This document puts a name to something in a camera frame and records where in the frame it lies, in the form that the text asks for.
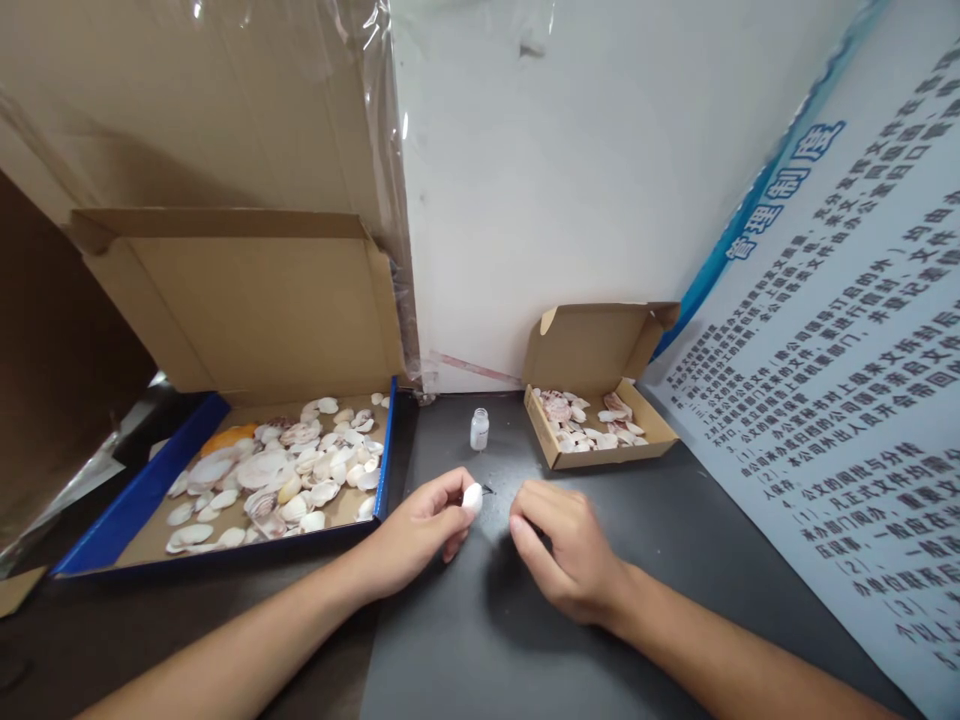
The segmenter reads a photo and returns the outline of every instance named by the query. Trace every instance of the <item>table surface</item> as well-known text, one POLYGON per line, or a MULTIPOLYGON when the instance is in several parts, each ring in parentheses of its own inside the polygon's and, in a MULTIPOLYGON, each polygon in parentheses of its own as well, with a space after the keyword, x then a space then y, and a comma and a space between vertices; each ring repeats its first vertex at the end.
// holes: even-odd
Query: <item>table surface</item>
MULTIPOLYGON (((128 468, 69 508, 20 567, 59 559, 167 437, 197 398, 167 402, 123 448, 128 468)), ((705 716, 629 648, 570 623, 539 595, 505 542, 507 509, 528 477, 594 501, 614 549, 694 600, 785 647, 908 717, 920 717, 682 445, 664 458, 552 473, 519 394, 398 398, 391 507, 465 464, 496 494, 460 556, 431 566, 328 640, 267 717, 416 718, 705 716), (490 444, 469 449, 473 410, 490 444)), ((79 712, 176 650, 327 562, 342 548, 224 562, 183 574, 45 581, 0 621, 0 717, 79 712)))

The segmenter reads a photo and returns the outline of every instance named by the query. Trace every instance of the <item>white wall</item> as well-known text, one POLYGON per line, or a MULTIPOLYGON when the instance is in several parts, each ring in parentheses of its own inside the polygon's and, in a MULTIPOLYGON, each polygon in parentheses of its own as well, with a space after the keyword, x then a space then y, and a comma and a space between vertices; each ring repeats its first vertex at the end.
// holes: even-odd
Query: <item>white wall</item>
POLYGON ((857 5, 393 0, 426 388, 511 387, 436 353, 519 376, 553 305, 679 299, 857 5))

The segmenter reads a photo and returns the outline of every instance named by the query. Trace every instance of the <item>hand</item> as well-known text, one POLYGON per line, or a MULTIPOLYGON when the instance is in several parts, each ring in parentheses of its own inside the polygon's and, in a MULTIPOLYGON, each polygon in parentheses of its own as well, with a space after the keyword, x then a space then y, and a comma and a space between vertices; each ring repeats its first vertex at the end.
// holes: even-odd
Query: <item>hand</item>
POLYGON ((628 566, 613 554, 582 493, 528 480, 510 507, 510 534, 540 591, 576 622, 610 630, 630 605, 628 566), (550 538, 552 555, 530 523, 550 538))
POLYGON ((366 602, 405 588, 441 547, 443 561, 453 560, 474 520, 459 499, 474 482, 461 467, 421 485, 373 535, 344 556, 360 568, 366 602))

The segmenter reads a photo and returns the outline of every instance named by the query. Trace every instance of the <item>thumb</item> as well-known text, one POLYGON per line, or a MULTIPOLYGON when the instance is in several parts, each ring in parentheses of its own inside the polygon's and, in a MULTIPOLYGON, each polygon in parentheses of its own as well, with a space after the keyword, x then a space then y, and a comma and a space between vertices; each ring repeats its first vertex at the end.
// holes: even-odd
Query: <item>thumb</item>
POLYGON ((534 582, 547 600, 558 597, 568 578, 557 565, 550 551, 544 547, 537 533, 524 518, 510 516, 510 534, 517 552, 533 575, 534 582))

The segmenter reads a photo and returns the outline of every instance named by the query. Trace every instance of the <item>orange seashell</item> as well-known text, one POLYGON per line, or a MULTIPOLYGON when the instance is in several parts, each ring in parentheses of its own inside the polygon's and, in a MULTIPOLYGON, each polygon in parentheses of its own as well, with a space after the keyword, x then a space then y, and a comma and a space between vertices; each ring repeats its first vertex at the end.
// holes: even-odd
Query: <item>orange seashell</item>
POLYGON ((200 457, 206 457, 210 453, 222 450, 225 447, 233 447, 238 440, 252 438, 257 427, 259 427, 257 423, 250 423, 249 425, 234 425, 232 428, 227 428, 203 444, 203 447, 200 448, 200 457))

